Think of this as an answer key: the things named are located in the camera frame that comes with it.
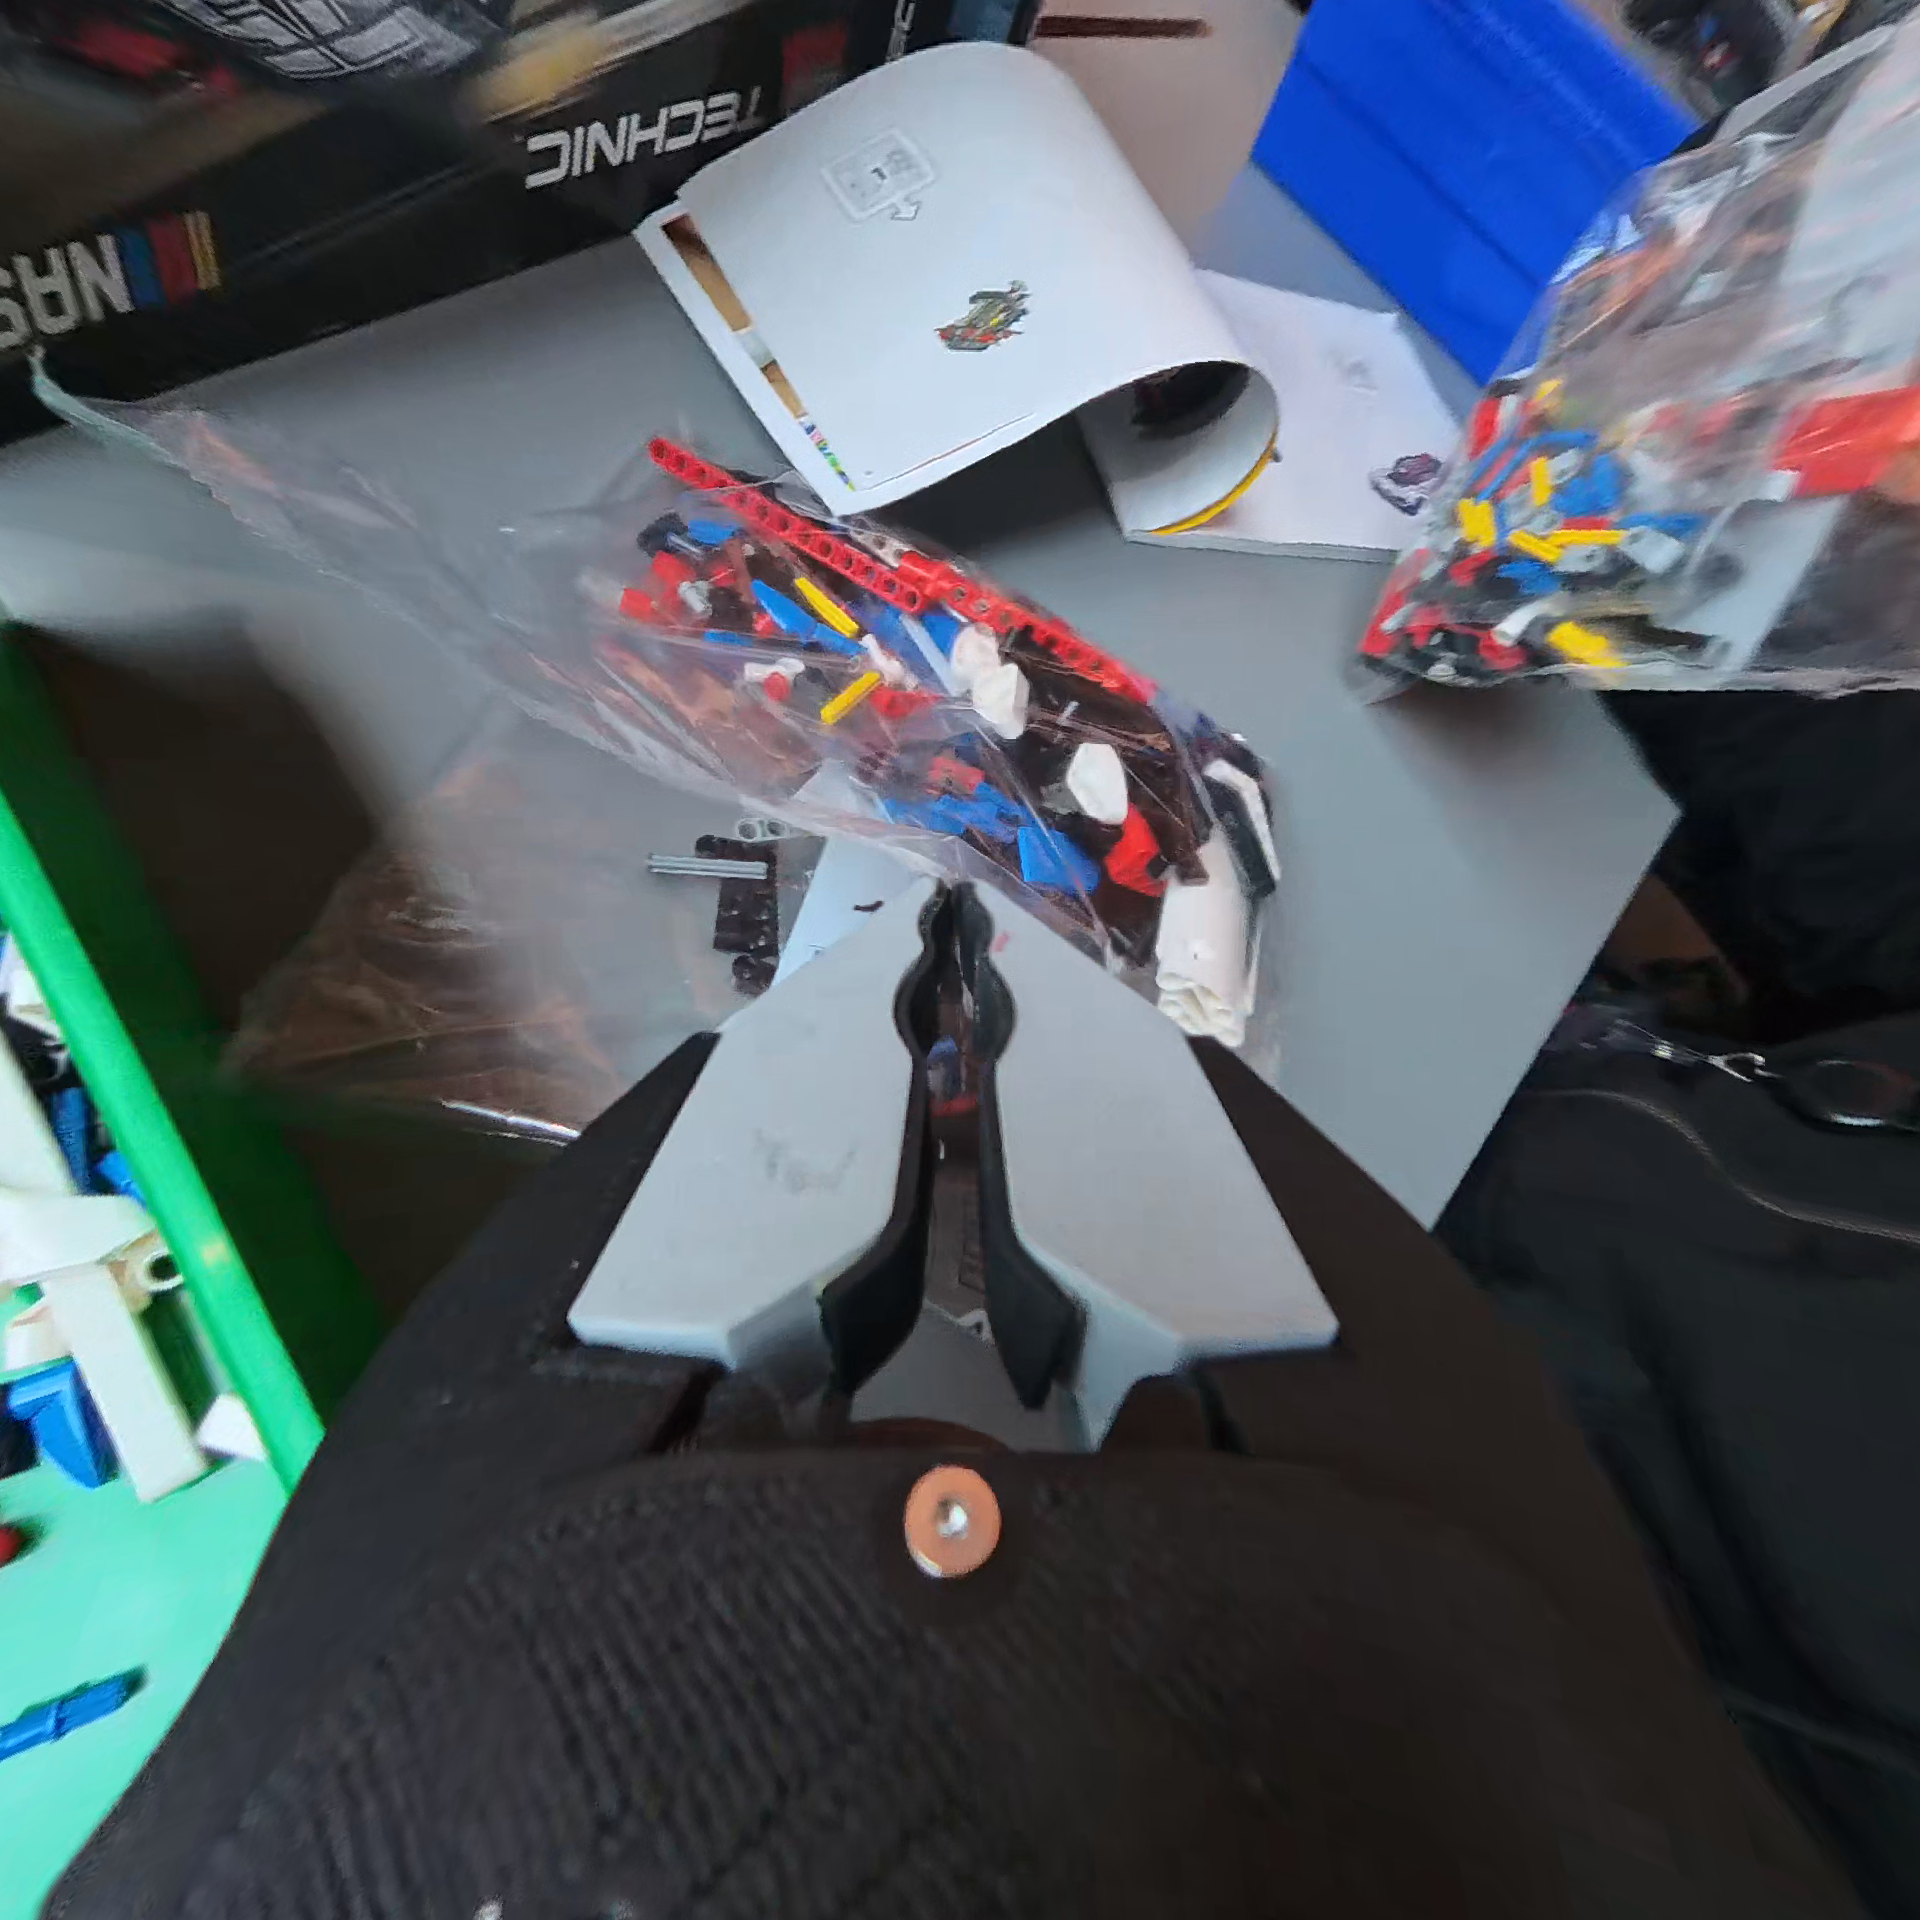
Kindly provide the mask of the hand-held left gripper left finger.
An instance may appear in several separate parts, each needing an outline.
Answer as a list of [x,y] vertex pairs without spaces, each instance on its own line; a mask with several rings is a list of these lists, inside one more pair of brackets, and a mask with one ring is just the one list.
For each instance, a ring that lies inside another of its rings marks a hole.
[[581,1347],[853,1396],[909,1341],[930,1237],[950,892],[914,882],[724,1023],[569,1305]]

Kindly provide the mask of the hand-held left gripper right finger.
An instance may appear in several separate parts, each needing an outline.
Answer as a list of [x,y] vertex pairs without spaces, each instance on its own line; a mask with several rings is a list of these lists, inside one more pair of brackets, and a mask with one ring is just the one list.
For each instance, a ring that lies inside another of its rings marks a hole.
[[1021,907],[952,892],[980,1056],[980,1250],[1021,1408],[1087,1449],[1139,1382],[1325,1351],[1338,1316],[1189,1039]]

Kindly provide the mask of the clear bag with red beams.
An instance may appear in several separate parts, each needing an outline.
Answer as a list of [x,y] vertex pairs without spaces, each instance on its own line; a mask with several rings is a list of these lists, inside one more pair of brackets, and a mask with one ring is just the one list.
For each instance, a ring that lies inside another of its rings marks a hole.
[[230,1068],[260,1091],[579,1135],[755,998],[712,948],[718,882],[650,874],[652,853],[767,858],[790,969],[899,882],[972,882],[1189,1039],[1276,1068],[1268,763],[946,549],[675,440],[590,506],[457,545],[233,413],[83,399],[41,365],[28,385],[487,695],[243,998]]

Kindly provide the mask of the clear bag with white label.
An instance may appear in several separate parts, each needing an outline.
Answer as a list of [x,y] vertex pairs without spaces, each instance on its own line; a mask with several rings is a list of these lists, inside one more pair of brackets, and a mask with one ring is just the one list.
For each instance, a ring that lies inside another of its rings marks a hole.
[[1382,687],[1916,690],[1916,14],[1625,181],[1485,381]]

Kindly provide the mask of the white lego instruction booklet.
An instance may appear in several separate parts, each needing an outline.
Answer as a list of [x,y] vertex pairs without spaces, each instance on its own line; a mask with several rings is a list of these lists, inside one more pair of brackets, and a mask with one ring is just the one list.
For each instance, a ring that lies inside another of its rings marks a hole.
[[1008,46],[831,92],[637,246],[831,518],[1067,420],[1132,542],[1392,562],[1459,437],[1394,315],[1196,266],[1080,89]]

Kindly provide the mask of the black lego beam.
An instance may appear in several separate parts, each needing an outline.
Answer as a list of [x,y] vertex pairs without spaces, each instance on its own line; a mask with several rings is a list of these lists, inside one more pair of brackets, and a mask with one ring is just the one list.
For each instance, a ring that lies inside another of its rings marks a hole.
[[716,897],[712,948],[733,960],[733,985],[760,996],[782,967],[782,897],[777,882],[724,879]]

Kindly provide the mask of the white lego assembly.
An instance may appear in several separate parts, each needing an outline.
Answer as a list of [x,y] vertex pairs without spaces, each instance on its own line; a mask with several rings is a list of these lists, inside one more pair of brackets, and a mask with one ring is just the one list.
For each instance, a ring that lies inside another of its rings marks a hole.
[[179,1384],[155,1313],[182,1276],[132,1194],[83,1193],[12,1045],[3,1045],[5,1411],[68,1479],[120,1476],[157,1501],[212,1460],[267,1460],[246,1402]]

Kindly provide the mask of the blue lego pin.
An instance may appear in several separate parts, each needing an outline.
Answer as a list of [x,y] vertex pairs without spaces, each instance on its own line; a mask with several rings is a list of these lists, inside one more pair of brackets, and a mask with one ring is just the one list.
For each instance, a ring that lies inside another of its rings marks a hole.
[[145,1668],[127,1668],[24,1707],[19,1716],[3,1722],[3,1763],[38,1746],[58,1745],[75,1731],[125,1710],[142,1694],[145,1682]]

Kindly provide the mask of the black lego set box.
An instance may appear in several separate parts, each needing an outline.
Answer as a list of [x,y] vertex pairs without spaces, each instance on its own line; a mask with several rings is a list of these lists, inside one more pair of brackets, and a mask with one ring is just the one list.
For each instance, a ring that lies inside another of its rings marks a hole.
[[3,443],[630,233],[1038,3],[3,3]]

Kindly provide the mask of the green plastic bin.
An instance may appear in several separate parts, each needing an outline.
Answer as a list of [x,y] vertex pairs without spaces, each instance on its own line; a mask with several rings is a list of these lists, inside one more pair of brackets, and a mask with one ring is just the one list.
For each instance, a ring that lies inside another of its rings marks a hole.
[[379,1308],[266,1104],[222,1068],[173,928],[75,750],[24,626],[3,629],[3,931],[52,990],[182,1292],[159,1355],[230,1382],[266,1464],[138,1501],[57,1464],[3,1479],[26,1531],[3,1572],[3,1723],[102,1684],[125,1702],[3,1759],[3,1917],[35,1917],[198,1684],[325,1416],[379,1347]]

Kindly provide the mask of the blue plastic bin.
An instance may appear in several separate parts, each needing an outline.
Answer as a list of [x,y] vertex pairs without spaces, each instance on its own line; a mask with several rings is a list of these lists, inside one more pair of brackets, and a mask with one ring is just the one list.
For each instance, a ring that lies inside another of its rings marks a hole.
[[1696,128],[1585,3],[1312,3],[1251,158],[1488,378],[1598,209]]

